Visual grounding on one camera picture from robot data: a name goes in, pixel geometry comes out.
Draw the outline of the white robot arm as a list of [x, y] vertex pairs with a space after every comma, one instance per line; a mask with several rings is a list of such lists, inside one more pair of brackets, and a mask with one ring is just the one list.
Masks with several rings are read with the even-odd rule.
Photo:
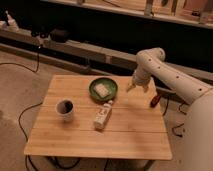
[[126, 91], [136, 86], [148, 90], [151, 76], [157, 77], [188, 105], [184, 123], [180, 171], [213, 171], [213, 86], [164, 63], [162, 48], [141, 50], [137, 68]]

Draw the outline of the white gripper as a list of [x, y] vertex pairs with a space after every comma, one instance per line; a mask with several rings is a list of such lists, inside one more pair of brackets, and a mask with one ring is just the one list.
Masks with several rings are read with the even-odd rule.
[[137, 86], [143, 86], [144, 93], [148, 92], [149, 90], [149, 82], [151, 80], [151, 75], [143, 69], [136, 69], [133, 73], [132, 82], [128, 83], [126, 92], [131, 91]]

